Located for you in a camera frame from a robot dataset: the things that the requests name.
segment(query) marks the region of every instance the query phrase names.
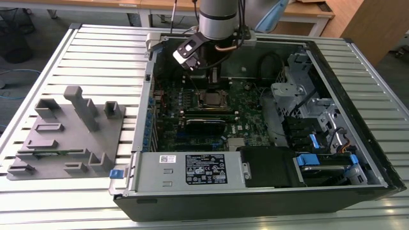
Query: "floor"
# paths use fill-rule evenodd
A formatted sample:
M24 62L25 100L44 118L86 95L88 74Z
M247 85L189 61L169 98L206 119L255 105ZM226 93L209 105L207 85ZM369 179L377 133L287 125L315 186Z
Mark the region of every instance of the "floor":
M8 64L0 58L0 73L2 69L34 69L41 71L70 23L129 26L127 16L123 13L57 11L57 15L58 18L53 20L45 10L32 10L30 18L36 31L26 35L26 41L33 49L34 56L21 64ZM130 21L134 25L139 24L137 15L131 16ZM174 28L187 29L194 24L194 17L175 16L174 18ZM153 26L169 28L170 24L161 23L158 16L153 15ZM403 104L409 107L409 91L406 84L403 84L409 74L409 57L395 59L393 54L389 54L378 64L377 70ZM10 72L0 75L0 80L6 84L5 88L0 90L0 96L24 97L36 78L37 75L33 72ZM22 100L0 98L0 132L8 125L21 102Z

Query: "power supply label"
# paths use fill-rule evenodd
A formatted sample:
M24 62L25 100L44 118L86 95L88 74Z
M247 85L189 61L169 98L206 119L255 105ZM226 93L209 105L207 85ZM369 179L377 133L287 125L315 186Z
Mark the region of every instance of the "power supply label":
M189 185L227 183L223 154L186 155L186 183Z

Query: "motherboard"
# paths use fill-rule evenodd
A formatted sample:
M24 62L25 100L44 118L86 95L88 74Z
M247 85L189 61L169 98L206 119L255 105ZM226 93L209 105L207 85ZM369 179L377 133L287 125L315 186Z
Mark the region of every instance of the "motherboard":
M269 146L259 98L267 88L229 79L222 90L201 89L199 80L155 83L158 151L235 151Z

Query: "sticker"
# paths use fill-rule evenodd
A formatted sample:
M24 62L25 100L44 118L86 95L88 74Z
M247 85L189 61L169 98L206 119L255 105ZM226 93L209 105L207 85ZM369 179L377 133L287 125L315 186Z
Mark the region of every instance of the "sticker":
M186 184L226 183L223 154L186 155Z
M158 163L175 163L174 155L161 155L158 158Z
M135 7L135 4L120 4L120 6L123 6L123 7Z

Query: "barcode sticker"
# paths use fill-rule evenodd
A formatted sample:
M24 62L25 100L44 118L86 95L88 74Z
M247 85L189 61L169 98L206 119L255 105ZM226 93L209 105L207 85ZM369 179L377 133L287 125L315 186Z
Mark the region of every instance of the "barcode sticker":
M158 163L175 163L174 155L161 155L158 158Z
M120 6L123 6L123 7L135 7L135 4L120 4Z

